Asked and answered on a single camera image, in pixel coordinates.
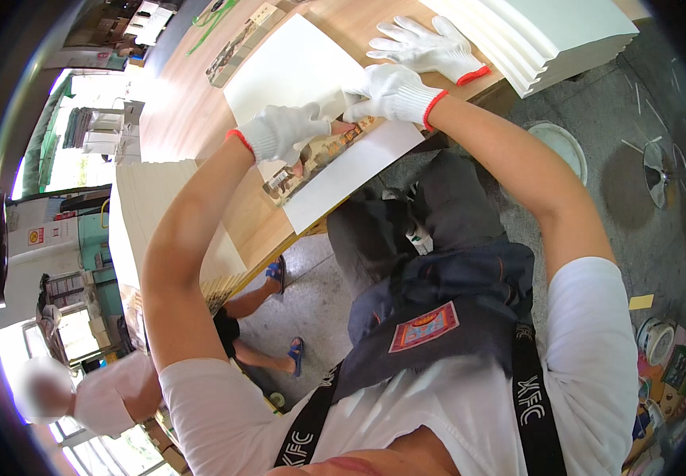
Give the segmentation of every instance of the chin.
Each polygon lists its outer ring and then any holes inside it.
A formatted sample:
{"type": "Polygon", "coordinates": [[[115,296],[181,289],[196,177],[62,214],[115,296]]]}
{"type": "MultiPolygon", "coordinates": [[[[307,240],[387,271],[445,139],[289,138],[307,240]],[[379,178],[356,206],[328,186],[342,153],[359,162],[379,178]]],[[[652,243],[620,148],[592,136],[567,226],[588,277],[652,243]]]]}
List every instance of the chin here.
{"type": "Polygon", "coordinates": [[[414,462],[389,449],[344,453],[300,468],[275,468],[267,476],[430,476],[414,462]]]}

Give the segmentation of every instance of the dark apron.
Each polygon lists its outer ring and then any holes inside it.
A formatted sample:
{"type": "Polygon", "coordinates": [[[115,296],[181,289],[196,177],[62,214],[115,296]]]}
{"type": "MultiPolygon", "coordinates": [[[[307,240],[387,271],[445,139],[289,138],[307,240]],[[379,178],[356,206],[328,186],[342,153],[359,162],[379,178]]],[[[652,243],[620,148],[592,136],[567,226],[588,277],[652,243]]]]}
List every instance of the dark apron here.
{"type": "Polygon", "coordinates": [[[445,357],[491,355],[510,376],[509,336],[518,321],[532,323],[532,274],[533,252],[506,238],[399,263],[392,278],[369,288],[351,307],[348,335],[354,348],[340,368],[334,402],[403,369],[424,369],[445,357]],[[421,324],[420,316],[426,315],[426,321],[428,313],[450,301],[454,312],[444,312],[455,314],[455,327],[449,322],[453,316],[438,315],[443,323],[417,337],[424,342],[392,348],[399,326],[421,324]]]}
{"type": "Polygon", "coordinates": [[[329,406],[359,389],[446,357],[490,355],[513,377],[513,396],[518,388],[516,413],[528,473],[534,474],[535,453],[537,468],[565,474],[530,316],[533,262],[527,246],[506,237],[400,262],[391,278],[354,301],[348,322],[354,347],[296,417],[275,467],[308,463],[329,406]]]}

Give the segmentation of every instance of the stack of white paper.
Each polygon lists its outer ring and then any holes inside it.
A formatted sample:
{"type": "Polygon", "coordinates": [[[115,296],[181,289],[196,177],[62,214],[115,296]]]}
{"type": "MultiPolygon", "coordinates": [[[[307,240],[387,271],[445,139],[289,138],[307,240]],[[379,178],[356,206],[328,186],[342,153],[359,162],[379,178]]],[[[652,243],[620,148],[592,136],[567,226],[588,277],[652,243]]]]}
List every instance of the stack of white paper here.
{"type": "MultiPolygon", "coordinates": [[[[193,160],[116,165],[108,242],[119,283],[140,289],[139,277],[150,238],[168,206],[196,171],[193,160]]],[[[232,238],[219,224],[203,259],[200,281],[245,271],[232,238]]]]}
{"type": "Polygon", "coordinates": [[[612,0],[421,0],[448,17],[521,98],[602,65],[639,30],[612,0]]]}

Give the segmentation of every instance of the white work glove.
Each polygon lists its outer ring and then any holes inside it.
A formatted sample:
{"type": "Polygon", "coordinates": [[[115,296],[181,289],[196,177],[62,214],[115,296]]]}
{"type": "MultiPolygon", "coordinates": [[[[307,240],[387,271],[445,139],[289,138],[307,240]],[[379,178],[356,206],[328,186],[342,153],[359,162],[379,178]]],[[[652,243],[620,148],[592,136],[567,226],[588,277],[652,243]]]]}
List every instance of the white work glove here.
{"type": "Polygon", "coordinates": [[[293,166],[300,152],[293,146],[316,136],[329,136],[332,126],[318,120],[319,104],[303,107],[266,106],[249,122],[230,130],[226,136],[238,136],[255,156],[255,161],[285,161],[293,166]]]}
{"type": "Polygon", "coordinates": [[[446,17],[433,17],[438,34],[406,17],[394,18],[395,23],[381,23],[377,29],[390,36],[369,42],[375,51],[370,58],[385,58],[416,72],[438,71],[450,81],[462,86],[490,69],[471,54],[470,42],[446,17]]]}
{"type": "Polygon", "coordinates": [[[371,65],[364,69],[357,83],[344,84],[343,92],[348,104],[355,103],[343,114],[343,120],[350,123],[366,116],[386,117],[391,120],[405,120],[424,124],[433,106],[446,90],[430,88],[422,84],[420,76],[403,65],[371,65]]]}

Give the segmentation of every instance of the black shorts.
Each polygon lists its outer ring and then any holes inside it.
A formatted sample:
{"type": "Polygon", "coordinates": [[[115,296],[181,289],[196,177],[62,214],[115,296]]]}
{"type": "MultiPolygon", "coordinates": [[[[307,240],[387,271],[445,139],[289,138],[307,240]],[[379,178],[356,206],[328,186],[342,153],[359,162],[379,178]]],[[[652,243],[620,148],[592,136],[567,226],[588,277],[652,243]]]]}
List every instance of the black shorts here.
{"type": "Polygon", "coordinates": [[[237,319],[232,319],[227,316],[226,309],[221,308],[213,317],[213,324],[215,329],[219,332],[219,337],[221,338],[221,345],[224,346],[226,351],[226,357],[234,357],[234,339],[240,337],[240,324],[237,319]]]}

